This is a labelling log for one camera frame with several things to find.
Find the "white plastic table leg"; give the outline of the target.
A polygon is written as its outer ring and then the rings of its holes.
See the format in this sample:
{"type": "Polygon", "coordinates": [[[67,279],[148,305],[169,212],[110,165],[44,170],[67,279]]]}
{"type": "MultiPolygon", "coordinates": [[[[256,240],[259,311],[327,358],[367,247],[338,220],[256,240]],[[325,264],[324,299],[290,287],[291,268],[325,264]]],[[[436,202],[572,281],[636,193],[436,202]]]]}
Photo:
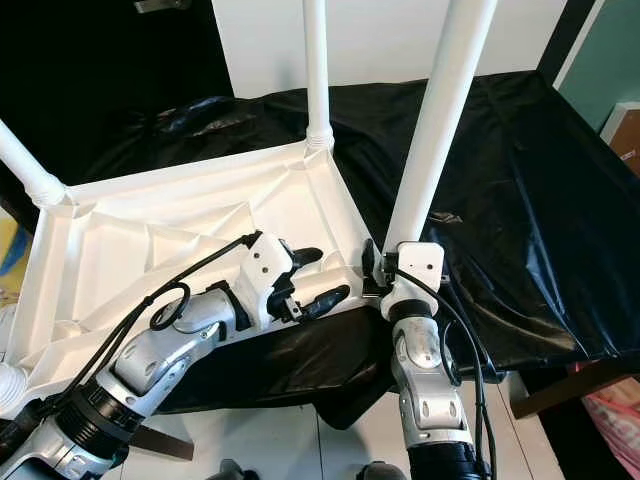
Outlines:
{"type": "Polygon", "coordinates": [[[420,241],[499,0],[451,0],[383,244],[420,241]]]}
{"type": "Polygon", "coordinates": [[[303,29],[308,102],[305,145],[310,155],[330,152],[335,143],[330,123],[325,0],[303,0],[303,29]]]}
{"type": "Polygon", "coordinates": [[[0,159],[23,184],[37,209],[63,204],[67,198],[67,186],[38,163],[4,120],[0,120],[0,159]]]}
{"type": "Polygon", "coordinates": [[[14,420],[26,407],[28,372],[22,367],[0,364],[0,419],[14,420]]]}

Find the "white plastic table top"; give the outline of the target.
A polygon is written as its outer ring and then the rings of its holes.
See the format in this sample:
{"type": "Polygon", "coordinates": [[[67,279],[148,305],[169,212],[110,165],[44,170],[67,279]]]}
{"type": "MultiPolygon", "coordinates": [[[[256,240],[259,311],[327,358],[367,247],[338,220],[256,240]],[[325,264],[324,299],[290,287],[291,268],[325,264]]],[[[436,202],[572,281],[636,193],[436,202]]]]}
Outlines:
{"type": "Polygon", "coordinates": [[[248,233],[274,234],[323,259],[294,275],[298,300],[347,284],[362,305],[371,233],[332,156],[303,142],[68,186],[44,207],[3,362],[28,372],[28,402],[61,392],[147,293],[248,233]]]}

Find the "black plastic sheet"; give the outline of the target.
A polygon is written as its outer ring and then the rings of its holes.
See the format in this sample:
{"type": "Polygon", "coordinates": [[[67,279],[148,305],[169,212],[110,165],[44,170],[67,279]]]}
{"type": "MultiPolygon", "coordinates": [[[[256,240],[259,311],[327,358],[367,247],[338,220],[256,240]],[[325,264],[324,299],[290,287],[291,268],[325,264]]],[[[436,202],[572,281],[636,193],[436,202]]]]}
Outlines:
{"type": "MultiPolygon", "coordinates": [[[[79,184],[288,145],[305,124],[305,92],[291,90],[115,111],[23,141],[79,184]]],[[[640,358],[640,177],[538,73],[475,79],[425,236],[443,244],[448,300],[498,369],[640,358]]],[[[348,428],[392,385],[389,334],[358,310],[221,348],[163,412],[312,404],[348,428]]]]}

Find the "robot left leg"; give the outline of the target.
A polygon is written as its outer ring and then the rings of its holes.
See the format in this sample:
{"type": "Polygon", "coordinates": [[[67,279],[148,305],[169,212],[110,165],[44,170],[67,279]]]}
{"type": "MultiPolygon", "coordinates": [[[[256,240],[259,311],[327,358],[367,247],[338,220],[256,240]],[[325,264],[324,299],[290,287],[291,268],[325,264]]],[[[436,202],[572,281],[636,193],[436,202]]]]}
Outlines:
{"type": "Polygon", "coordinates": [[[256,471],[242,468],[234,460],[223,460],[220,462],[219,471],[206,480],[260,480],[260,476],[256,471]]]}

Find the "robot leg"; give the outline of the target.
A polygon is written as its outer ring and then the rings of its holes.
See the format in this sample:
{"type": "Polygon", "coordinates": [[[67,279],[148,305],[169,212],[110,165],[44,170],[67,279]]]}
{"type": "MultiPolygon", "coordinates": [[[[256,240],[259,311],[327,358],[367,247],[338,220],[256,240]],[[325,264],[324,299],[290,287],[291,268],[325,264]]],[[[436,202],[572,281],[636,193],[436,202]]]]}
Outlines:
{"type": "Polygon", "coordinates": [[[206,480],[260,480],[260,476],[256,471],[242,468],[234,460],[223,460],[220,462],[219,471],[206,480]]]}
{"type": "Polygon", "coordinates": [[[357,472],[355,480],[408,480],[408,476],[393,463],[372,461],[357,472]]]}

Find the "robot right leg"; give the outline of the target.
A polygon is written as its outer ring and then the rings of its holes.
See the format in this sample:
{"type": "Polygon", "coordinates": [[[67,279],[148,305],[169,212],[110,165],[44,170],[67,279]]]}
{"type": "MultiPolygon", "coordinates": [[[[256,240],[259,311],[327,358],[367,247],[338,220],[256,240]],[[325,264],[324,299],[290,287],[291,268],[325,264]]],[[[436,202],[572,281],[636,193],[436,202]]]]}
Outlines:
{"type": "Polygon", "coordinates": [[[393,463],[372,461],[357,472],[355,480],[408,480],[408,476],[393,463]]]}

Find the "yellow box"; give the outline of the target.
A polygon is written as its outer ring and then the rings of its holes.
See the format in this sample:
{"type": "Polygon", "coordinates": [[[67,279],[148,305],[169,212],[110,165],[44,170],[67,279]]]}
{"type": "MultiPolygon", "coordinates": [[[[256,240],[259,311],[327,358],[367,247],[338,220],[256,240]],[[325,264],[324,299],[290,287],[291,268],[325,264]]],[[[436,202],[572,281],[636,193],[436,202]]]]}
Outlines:
{"type": "Polygon", "coordinates": [[[10,260],[10,251],[15,243],[15,239],[23,232],[17,220],[1,207],[0,209],[0,270],[1,273],[13,265],[10,260]]]}

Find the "dark brown wooden plank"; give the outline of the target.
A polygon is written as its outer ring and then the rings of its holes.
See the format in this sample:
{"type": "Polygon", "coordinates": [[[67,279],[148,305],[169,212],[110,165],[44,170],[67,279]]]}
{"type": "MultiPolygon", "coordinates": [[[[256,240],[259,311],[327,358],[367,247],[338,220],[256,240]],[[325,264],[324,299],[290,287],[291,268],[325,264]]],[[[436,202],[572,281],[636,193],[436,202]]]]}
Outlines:
{"type": "Polygon", "coordinates": [[[515,399],[511,411],[516,419],[526,419],[567,401],[580,399],[626,378],[640,375],[640,357],[605,358],[584,364],[580,370],[568,372],[566,378],[553,381],[549,387],[531,390],[525,398],[515,399]]]}

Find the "brown wooden cabinet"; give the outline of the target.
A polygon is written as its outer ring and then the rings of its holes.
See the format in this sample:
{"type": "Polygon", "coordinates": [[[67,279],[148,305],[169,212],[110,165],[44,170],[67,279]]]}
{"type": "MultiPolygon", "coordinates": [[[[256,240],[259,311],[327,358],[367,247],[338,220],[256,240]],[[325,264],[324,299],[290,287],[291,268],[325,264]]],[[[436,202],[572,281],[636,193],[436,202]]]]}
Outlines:
{"type": "Polygon", "coordinates": [[[640,177],[640,101],[617,102],[600,132],[627,169],[640,177]]]}

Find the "dark grey door frame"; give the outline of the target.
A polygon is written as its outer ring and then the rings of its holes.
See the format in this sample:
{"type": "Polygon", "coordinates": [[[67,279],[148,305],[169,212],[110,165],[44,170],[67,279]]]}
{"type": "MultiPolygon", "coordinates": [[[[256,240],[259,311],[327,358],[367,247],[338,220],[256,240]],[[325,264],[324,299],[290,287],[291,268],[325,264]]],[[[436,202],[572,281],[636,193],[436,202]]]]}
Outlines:
{"type": "Polygon", "coordinates": [[[559,88],[605,0],[566,0],[536,72],[559,88]]]}

